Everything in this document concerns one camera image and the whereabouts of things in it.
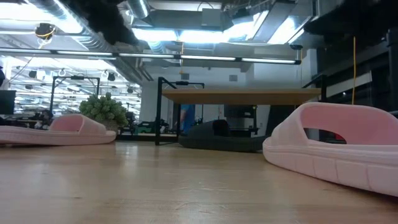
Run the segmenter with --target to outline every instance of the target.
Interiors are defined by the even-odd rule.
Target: slide sandal
[[[309,140],[304,128],[331,131],[347,144]],[[263,153],[288,170],[398,196],[398,119],[377,108],[306,103],[275,128]]]
[[[48,131],[0,126],[0,144],[40,144],[72,146],[104,144],[116,138],[103,124],[81,114],[68,114],[56,118]]]

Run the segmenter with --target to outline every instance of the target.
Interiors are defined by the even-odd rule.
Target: desk
[[[178,144],[0,148],[0,223],[397,223],[398,198]]]
[[[301,105],[321,94],[320,88],[289,90],[163,90],[178,104]]]

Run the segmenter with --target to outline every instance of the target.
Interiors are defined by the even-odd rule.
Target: fluffy black object
[[[74,13],[84,17],[88,25],[101,32],[105,40],[114,45],[122,42],[137,45],[139,41],[133,32],[124,25],[118,4],[120,0],[63,0]]]

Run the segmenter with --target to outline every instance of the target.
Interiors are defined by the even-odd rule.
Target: ceiling light
[[[132,29],[134,35],[139,40],[144,41],[176,41],[177,35],[174,30],[155,30],[155,29]]]
[[[109,72],[109,74],[108,74],[108,81],[111,81],[111,82],[113,82],[113,81],[115,81],[115,76],[114,76],[114,73],[113,72]]]
[[[295,23],[289,16],[268,40],[268,44],[284,44],[294,35],[294,31]]]
[[[219,31],[185,30],[181,33],[180,41],[196,44],[217,44],[227,40]]]
[[[131,94],[134,92],[134,90],[131,87],[129,87],[129,88],[127,88],[127,92]]]
[[[29,71],[29,78],[36,78],[37,71]]]
[[[174,55],[166,54],[128,54],[120,53],[121,57],[140,57],[140,58],[174,58]]]
[[[13,49],[0,47],[0,52],[9,53],[26,53],[26,54],[51,54],[49,50],[39,50],[39,49]]]
[[[0,19],[21,21],[51,21],[52,15],[30,4],[0,3]]]
[[[235,15],[232,16],[233,24],[240,24],[253,21],[253,17],[250,15],[249,11],[243,7],[238,9]]]
[[[296,60],[279,60],[269,58],[242,58],[242,62],[254,62],[254,63],[282,63],[282,64],[298,64]]]
[[[181,55],[181,59],[235,61],[234,57],[214,57],[214,56],[195,56],[195,55]]]
[[[253,28],[254,22],[243,22],[240,24],[236,24],[231,28],[224,31],[224,36],[226,39],[238,38],[238,37],[246,37],[248,33]]]
[[[254,19],[254,25],[253,28],[251,29],[251,31],[248,33],[248,35],[246,36],[246,40],[252,39],[255,34],[257,34],[257,31],[260,29],[260,26],[262,25],[262,23],[264,22],[264,20],[266,19],[267,15],[268,15],[268,10],[264,11],[264,12],[260,12],[257,13],[253,16]]]
[[[58,53],[65,55],[112,56],[112,53],[107,53],[107,52],[78,52],[78,51],[59,50]]]
[[[67,72],[66,72],[64,69],[61,69],[61,70],[58,72],[58,75],[61,76],[61,77],[65,76],[66,74],[67,74]]]

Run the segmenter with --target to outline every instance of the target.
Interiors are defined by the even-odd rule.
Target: monitor
[[[0,90],[0,114],[14,114],[16,93],[14,90]]]

